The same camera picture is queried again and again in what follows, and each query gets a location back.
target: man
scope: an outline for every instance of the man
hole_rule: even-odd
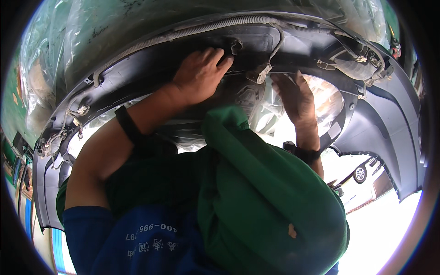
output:
[[[65,204],[63,188],[57,198],[79,274],[318,274],[346,250],[345,213],[319,178],[320,159],[310,161],[313,172],[265,144],[239,108],[207,113],[208,146],[195,153],[169,153],[152,134],[214,94],[233,63],[232,56],[219,63],[223,55],[213,48],[192,53],[172,82],[117,111],[82,148]],[[283,74],[271,77],[298,148],[316,155],[307,82],[299,71],[295,83]]]

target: protective plastic cover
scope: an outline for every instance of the protective plastic cover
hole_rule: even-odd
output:
[[[144,35],[198,16],[249,10],[318,16],[389,48],[380,0],[45,0],[21,44],[26,126],[39,135],[56,103],[85,75]]]

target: tire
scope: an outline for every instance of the tire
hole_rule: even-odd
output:
[[[353,172],[353,178],[355,182],[361,184],[367,179],[367,169],[365,169],[365,165],[359,165],[356,167],[355,171]]]

